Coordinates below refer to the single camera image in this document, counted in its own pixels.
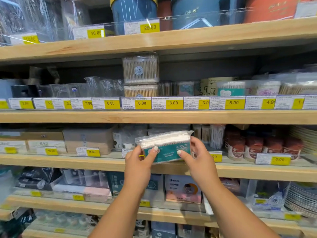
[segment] blue trash can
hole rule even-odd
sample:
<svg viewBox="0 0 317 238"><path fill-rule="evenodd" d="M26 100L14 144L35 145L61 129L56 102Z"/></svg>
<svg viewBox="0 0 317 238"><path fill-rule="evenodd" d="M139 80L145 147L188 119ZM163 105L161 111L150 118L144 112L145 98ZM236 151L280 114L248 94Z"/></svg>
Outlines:
<svg viewBox="0 0 317 238"><path fill-rule="evenodd" d="M125 21L157 18L157 0L110 0L116 35L124 35Z"/></svg>
<svg viewBox="0 0 317 238"><path fill-rule="evenodd" d="M245 0L172 0L173 29L242 23Z"/></svg>

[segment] stack of plates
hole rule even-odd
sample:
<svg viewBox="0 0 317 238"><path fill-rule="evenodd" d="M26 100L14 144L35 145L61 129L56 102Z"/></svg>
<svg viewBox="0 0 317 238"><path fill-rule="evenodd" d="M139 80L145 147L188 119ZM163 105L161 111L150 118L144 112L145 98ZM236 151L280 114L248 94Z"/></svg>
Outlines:
<svg viewBox="0 0 317 238"><path fill-rule="evenodd" d="M285 207L317 219L317 183L292 182Z"/></svg>
<svg viewBox="0 0 317 238"><path fill-rule="evenodd" d="M317 125L294 125L290 135L303 140L302 157L317 162Z"/></svg>

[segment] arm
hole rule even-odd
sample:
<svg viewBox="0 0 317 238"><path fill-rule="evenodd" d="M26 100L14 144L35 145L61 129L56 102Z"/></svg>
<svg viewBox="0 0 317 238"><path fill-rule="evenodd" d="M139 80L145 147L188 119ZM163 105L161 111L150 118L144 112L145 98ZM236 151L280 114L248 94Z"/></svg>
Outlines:
<svg viewBox="0 0 317 238"><path fill-rule="evenodd" d="M125 156L124 185L89 238L132 237L141 198L148 186L151 165L157 154L154 147L144 160L139 160L140 146Z"/></svg>
<svg viewBox="0 0 317 238"><path fill-rule="evenodd" d="M226 238L279 238L263 221L253 214L236 196L225 188L217 174L214 160L205 145L191 137L194 159L184 151L178 151L189 167L191 176L207 197L216 216L221 232Z"/></svg>

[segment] hand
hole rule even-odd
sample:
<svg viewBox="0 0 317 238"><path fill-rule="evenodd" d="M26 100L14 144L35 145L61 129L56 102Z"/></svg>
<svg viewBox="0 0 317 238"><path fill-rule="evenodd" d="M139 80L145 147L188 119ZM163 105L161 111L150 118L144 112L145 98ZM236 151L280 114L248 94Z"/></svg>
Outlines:
<svg viewBox="0 0 317 238"><path fill-rule="evenodd" d="M140 160L142 150L138 145L125 156L124 185L140 196L148 186L151 177L151 165L157 155L158 147L154 147L144 160Z"/></svg>
<svg viewBox="0 0 317 238"><path fill-rule="evenodd" d="M193 136L191 136L191 151L196 154L196 159L182 150L177 151L177 154L185 160L192 178L201 190L206 192L210 189L211 185L217 185L220 183L216 164L214 159L208 153L203 142Z"/></svg>

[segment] teal cotton swab package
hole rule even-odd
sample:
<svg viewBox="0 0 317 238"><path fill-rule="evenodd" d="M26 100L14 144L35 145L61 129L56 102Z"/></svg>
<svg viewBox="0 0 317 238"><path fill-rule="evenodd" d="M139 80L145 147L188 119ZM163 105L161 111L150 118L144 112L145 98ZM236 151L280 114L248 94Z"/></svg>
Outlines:
<svg viewBox="0 0 317 238"><path fill-rule="evenodd" d="M172 131L157 135L139 137L135 142L141 146L144 156L147 156L150 150L157 146L158 153L153 164L165 163L174 160L180 160L177 154L178 150L191 153L190 142L191 134L194 131Z"/></svg>

